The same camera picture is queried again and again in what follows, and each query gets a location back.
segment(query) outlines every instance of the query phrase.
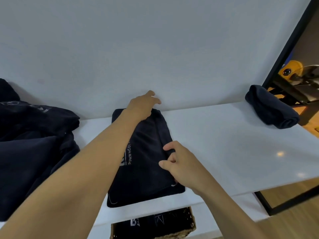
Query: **folded navy towel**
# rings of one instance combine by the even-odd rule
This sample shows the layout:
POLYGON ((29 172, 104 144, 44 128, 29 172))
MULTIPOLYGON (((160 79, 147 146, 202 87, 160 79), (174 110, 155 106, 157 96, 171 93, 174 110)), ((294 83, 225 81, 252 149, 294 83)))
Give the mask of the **folded navy towel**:
POLYGON ((257 116, 267 125, 273 124, 279 129, 285 129, 296 125, 300 120, 293 108, 260 85, 252 85, 245 100, 253 106, 257 116))

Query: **person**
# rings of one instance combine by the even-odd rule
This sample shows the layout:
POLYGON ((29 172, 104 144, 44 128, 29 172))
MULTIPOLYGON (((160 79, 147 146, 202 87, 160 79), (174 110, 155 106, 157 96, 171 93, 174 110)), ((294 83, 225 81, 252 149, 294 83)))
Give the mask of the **person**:
MULTIPOLYGON (((132 99, 121 115, 44 181, 0 230, 0 239, 86 239, 136 125, 161 104, 153 91, 132 99)), ((266 239, 193 153, 177 141, 159 166, 200 195, 226 239, 266 239)))

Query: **gray wall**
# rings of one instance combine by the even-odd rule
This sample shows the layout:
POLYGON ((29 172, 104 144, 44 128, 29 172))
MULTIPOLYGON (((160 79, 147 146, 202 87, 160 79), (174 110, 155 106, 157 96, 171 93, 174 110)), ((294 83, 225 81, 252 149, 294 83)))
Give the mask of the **gray wall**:
POLYGON ((298 40, 293 59, 300 61, 303 66, 319 65, 319 9, 298 40))
POLYGON ((0 0, 0 77, 83 119, 148 89, 161 110, 236 102, 263 83, 309 1, 0 0))

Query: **person's left hand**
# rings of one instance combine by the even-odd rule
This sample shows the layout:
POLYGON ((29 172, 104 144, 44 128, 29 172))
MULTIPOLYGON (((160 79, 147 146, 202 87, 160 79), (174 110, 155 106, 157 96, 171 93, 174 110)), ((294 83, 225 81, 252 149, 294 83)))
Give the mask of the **person's left hand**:
POLYGON ((126 110, 131 113, 131 116, 137 119, 138 122, 145 120, 151 115, 151 110, 155 104, 161 104, 160 99, 153 97, 155 92, 149 90, 145 95, 138 96, 132 99, 126 110))

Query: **finger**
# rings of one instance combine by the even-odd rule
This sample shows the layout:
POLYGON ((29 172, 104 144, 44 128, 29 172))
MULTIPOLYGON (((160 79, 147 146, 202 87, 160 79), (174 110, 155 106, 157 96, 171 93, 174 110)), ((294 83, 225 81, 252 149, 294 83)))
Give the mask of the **finger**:
POLYGON ((168 151, 170 149, 178 149, 181 146, 182 145, 178 141, 172 141, 172 142, 169 142, 168 144, 164 145, 163 149, 165 151, 168 151))
POLYGON ((162 104, 160 99, 158 99, 156 97, 153 97, 153 99, 154 99, 155 104, 162 104))
POLYGON ((145 95, 146 95, 146 96, 154 96, 154 95, 155 95, 155 92, 152 91, 152 90, 149 90, 145 95))
POLYGON ((162 169, 165 169, 167 171, 170 171, 172 169, 173 165, 174 165, 174 163, 172 163, 171 161, 168 161, 168 160, 159 161, 159 166, 162 169))
POLYGON ((168 157, 167 161, 176 162, 176 153, 171 153, 171 155, 168 157))

